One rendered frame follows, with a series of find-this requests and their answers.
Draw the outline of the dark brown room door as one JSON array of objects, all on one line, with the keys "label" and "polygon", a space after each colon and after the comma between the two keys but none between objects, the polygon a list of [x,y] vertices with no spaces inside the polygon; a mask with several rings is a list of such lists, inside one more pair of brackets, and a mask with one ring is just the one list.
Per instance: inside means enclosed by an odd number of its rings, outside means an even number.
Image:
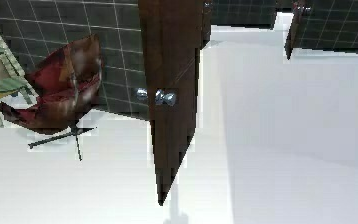
[{"label": "dark brown room door", "polygon": [[[158,203],[195,135],[200,51],[210,40],[213,0],[138,0]],[[155,93],[175,93],[174,106]]]}]

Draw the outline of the red brown swivel chair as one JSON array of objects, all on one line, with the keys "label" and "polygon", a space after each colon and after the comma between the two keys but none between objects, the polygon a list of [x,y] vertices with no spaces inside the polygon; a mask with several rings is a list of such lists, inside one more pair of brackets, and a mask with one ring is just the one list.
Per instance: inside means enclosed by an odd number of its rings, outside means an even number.
[{"label": "red brown swivel chair", "polygon": [[31,148],[77,138],[91,130],[78,123],[98,105],[102,73],[100,39],[90,34],[53,51],[25,76],[38,94],[34,105],[16,109],[1,103],[0,112],[6,121],[45,136],[31,143]]}]

